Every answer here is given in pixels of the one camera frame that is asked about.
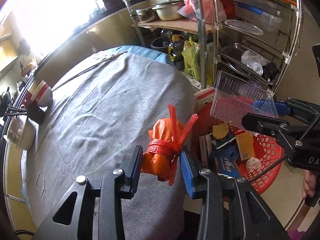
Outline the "person's right hand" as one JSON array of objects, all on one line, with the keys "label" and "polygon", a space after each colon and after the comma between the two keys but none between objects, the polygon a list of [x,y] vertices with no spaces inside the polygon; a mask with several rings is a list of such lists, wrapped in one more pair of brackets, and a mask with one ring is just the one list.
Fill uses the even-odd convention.
[{"label": "person's right hand", "polygon": [[302,198],[305,199],[307,196],[313,197],[315,195],[317,179],[313,172],[304,170],[304,180],[302,186]]}]

